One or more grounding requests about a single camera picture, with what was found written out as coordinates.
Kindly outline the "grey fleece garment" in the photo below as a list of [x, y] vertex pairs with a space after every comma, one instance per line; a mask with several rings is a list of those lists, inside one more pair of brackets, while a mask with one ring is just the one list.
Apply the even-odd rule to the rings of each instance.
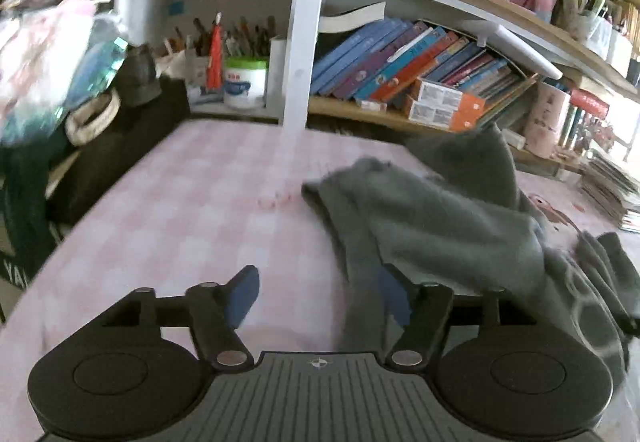
[[580, 233], [573, 252], [552, 245], [548, 219], [516, 181], [500, 131], [413, 139], [418, 175], [362, 158], [303, 186], [343, 258], [348, 281], [340, 347], [384, 352], [384, 269], [414, 284], [504, 290], [530, 314], [593, 350], [622, 384], [629, 338], [620, 320], [639, 313], [639, 274], [613, 233]]

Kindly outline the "pink cartoon desk mat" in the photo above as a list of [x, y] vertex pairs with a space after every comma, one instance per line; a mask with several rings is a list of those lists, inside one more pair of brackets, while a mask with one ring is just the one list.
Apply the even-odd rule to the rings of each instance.
[[327, 351], [344, 314], [330, 236], [300, 189], [361, 157], [411, 172], [397, 145], [272, 125], [183, 123], [79, 222], [1, 330], [1, 436], [32, 441], [32, 366], [130, 290], [175, 295], [257, 266], [260, 295], [241, 329], [254, 351]]

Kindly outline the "white power adapter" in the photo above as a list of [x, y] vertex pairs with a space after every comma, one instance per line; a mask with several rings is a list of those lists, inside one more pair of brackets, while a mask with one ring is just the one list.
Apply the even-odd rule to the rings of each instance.
[[526, 144], [526, 138], [518, 134], [510, 129], [502, 129], [501, 130], [503, 138], [506, 142], [513, 148], [517, 150], [522, 150]]

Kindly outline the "orange white medicine box lower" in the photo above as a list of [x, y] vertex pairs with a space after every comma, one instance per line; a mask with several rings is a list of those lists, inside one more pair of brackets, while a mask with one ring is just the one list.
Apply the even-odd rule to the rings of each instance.
[[475, 127], [478, 119], [484, 113], [483, 99], [464, 94], [457, 109], [418, 102], [407, 96], [402, 111], [410, 122], [425, 125], [448, 132], [464, 132]]

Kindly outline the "orange white medicine box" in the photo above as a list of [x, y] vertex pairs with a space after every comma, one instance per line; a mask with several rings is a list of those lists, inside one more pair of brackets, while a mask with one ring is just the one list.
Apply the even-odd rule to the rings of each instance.
[[459, 111], [459, 113], [472, 113], [474, 116], [480, 116], [485, 110], [483, 98], [424, 79], [416, 79], [413, 82], [410, 96], [416, 102]]
[[475, 127], [478, 119], [484, 113], [483, 99], [464, 94], [457, 109], [418, 102], [407, 96], [402, 111], [410, 122], [425, 125], [448, 132], [464, 132]]

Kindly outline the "orange white medicine box upper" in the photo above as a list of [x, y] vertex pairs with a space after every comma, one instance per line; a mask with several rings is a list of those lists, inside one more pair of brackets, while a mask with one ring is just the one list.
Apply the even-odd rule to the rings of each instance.
[[485, 110], [483, 98], [424, 79], [416, 79], [413, 82], [410, 96], [416, 102], [459, 111], [459, 113], [472, 113], [474, 116], [480, 116]]

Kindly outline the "stack of paper booklets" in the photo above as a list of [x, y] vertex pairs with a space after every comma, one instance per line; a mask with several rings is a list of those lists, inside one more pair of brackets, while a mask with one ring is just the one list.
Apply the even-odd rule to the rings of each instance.
[[608, 159], [593, 151], [584, 165], [580, 189], [625, 232], [639, 232], [639, 181]]

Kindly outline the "white jar green lid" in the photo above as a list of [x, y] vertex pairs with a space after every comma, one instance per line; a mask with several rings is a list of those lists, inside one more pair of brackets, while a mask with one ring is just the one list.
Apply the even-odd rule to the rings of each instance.
[[236, 56], [224, 62], [224, 103], [236, 110], [265, 107], [268, 60]]

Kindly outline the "red tassel pendant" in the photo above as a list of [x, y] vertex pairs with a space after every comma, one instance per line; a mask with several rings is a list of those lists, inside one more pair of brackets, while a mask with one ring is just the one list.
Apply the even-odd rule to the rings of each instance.
[[222, 13], [217, 12], [212, 31], [212, 42], [210, 42], [209, 63], [206, 71], [207, 90], [221, 90], [224, 80], [222, 79], [222, 66], [224, 65], [224, 52], [222, 51], [222, 37], [224, 32], [221, 27]]

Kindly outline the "pink cartoon cylinder tin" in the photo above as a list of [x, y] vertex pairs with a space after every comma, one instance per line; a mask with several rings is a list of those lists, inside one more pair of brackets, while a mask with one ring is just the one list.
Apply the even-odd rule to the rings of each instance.
[[526, 150], [539, 158], [552, 156], [569, 105], [570, 94], [565, 90], [538, 84], [537, 98], [524, 128]]

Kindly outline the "dark round pot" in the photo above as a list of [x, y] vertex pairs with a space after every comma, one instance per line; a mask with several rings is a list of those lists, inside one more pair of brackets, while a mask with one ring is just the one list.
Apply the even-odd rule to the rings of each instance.
[[122, 67], [114, 78], [113, 87], [122, 105], [129, 108], [143, 106], [162, 94], [148, 44], [128, 48]]

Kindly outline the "white bar desk lamp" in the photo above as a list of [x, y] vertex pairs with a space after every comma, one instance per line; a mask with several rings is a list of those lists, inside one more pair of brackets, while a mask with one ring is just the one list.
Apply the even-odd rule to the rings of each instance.
[[502, 24], [463, 19], [460, 21], [460, 27], [463, 32], [476, 38], [478, 46], [490, 47], [514, 64], [537, 73], [538, 76], [551, 80], [562, 79], [563, 73], [559, 68]]

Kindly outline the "pink wrapped flower bouquet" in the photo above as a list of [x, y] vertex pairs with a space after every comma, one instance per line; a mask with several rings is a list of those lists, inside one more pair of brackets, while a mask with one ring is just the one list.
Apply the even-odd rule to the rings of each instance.
[[47, 139], [70, 110], [105, 92], [128, 35], [113, 0], [62, 0], [1, 19], [1, 145]]

